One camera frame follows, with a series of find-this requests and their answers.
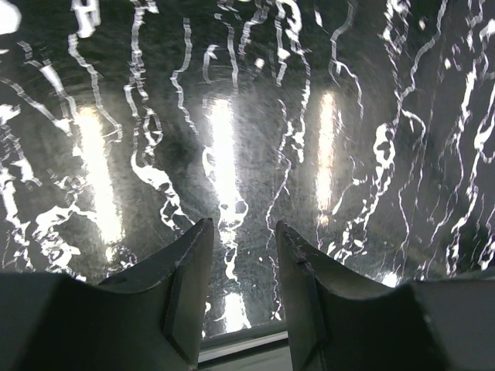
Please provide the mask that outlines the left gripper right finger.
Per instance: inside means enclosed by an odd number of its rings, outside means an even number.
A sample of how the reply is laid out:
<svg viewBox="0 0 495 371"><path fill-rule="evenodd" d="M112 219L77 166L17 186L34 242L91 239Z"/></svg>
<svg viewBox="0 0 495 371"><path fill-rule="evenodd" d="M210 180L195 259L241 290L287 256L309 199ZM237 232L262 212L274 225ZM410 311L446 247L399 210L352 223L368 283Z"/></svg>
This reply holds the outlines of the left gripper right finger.
<svg viewBox="0 0 495 371"><path fill-rule="evenodd" d="M328 257L283 221L275 238L293 369L397 370L392 288Z"/></svg>

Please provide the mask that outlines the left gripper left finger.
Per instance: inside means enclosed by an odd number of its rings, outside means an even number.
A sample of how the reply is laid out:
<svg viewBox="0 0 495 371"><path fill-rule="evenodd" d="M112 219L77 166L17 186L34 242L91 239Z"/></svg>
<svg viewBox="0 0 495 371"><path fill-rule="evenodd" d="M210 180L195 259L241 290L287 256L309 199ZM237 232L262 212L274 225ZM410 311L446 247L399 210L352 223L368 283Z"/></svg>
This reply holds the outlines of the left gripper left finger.
<svg viewBox="0 0 495 371"><path fill-rule="evenodd" d="M104 320L112 370L194 370L202 341L214 225L201 219L178 240L98 288L111 305Z"/></svg>

